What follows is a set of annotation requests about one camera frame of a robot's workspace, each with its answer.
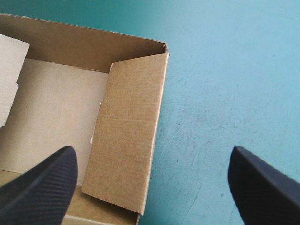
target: open cardboard box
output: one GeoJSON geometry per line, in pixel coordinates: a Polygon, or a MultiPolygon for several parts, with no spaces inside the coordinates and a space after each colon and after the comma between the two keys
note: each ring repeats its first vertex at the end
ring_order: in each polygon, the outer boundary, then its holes
{"type": "Polygon", "coordinates": [[[7,52],[14,60],[2,65],[14,75],[22,69],[0,128],[0,185],[72,145],[78,186],[63,224],[136,225],[148,193],[166,44],[7,14],[0,14],[0,34],[30,44],[24,63],[28,46],[16,40],[23,47],[7,52]]]}

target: cardboard panel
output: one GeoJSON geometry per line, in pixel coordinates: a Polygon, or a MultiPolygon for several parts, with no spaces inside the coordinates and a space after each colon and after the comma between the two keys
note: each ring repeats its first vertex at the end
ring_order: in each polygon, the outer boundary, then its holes
{"type": "Polygon", "coordinates": [[[29,44],[0,34],[0,127],[5,125],[13,104],[28,48],[29,44]]]}
{"type": "Polygon", "coordinates": [[[26,59],[6,126],[0,169],[24,173],[65,145],[78,158],[82,184],[108,74],[26,59]]]}
{"type": "Polygon", "coordinates": [[[112,65],[83,192],[144,213],[168,56],[112,65]]]}
{"type": "Polygon", "coordinates": [[[135,225],[138,214],[84,194],[77,187],[67,214],[105,224],[135,225]]]}
{"type": "Polygon", "coordinates": [[[166,51],[154,40],[8,14],[0,14],[0,33],[29,43],[28,58],[106,73],[113,62],[166,51]]]}

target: blue-green surface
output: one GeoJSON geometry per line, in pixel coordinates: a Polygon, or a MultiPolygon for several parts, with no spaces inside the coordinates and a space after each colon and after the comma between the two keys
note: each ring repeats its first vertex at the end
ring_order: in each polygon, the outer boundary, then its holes
{"type": "Polygon", "coordinates": [[[300,1],[0,0],[0,12],[168,43],[141,225],[241,225],[234,145],[300,181],[300,1]]]}

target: cardboard flap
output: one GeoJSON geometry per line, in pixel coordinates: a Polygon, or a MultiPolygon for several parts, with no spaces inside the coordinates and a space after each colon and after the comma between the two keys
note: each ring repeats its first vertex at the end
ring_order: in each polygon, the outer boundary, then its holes
{"type": "Polygon", "coordinates": [[[82,191],[143,215],[168,53],[113,63],[82,191]]]}
{"type": "Polygon", "coordinates": [[[166,52],[142,37],[0,14],[0,33],[30,43],[27,58],[108,73],[112,62],[166,52]]]}
{"type": "Polygon", "coordinates": [[[29,44],[0,34],[0,127],[8,118],[29,44]]]}

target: textured black surface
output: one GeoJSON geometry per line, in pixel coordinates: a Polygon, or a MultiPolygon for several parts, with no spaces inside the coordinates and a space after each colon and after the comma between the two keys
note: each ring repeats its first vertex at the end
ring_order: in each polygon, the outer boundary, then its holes
{"type": "Polygon", "coordinates": [[[0,225],[60,225],[76,183],[76,153],[63,147],[0,187],[0,225]]]}
{"type": "Polygon", "coordinates": [[[246,225],[300,225],[300,184],[243,147],[232,151],[228,181],[246,225]]]}

